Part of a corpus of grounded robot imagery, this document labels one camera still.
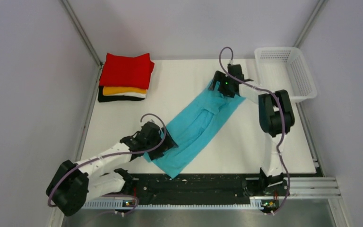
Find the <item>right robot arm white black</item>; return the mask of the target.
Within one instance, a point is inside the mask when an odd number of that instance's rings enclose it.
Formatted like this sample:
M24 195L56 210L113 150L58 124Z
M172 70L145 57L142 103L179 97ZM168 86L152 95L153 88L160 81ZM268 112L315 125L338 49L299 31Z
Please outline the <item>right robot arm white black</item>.
M286 90L269 91L245 79L239 64L228 64L227 72L216 71L208 89L221 97L242 97L257 104L259 125L265 133L265 153L259 179L242 182L245 196L288 194L290 174L282 157L284 140L295 124L289 94Z

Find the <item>turquoise t-shirt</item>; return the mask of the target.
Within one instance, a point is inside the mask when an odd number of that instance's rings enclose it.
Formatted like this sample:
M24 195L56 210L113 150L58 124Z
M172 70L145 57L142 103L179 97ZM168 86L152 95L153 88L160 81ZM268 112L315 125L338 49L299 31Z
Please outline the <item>turquoise t-shirt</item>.
M244 100L241 96L226 97L215 89L205 88L166 126L177 147L157 159L144 154L144 159L175 178L208 145Z

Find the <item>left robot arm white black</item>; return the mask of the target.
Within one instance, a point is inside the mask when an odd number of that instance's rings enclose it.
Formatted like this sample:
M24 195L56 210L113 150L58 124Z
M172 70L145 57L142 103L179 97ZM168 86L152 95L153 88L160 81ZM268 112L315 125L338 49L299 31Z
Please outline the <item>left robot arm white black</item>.
M86 202L106 195L130 196L126 205L133 207L137 203L134 177L121 165L145 154L153 161L177 147L165 127L147 122L94 157L62 162L46 189L48 204L59 208L66 217L76 214Z

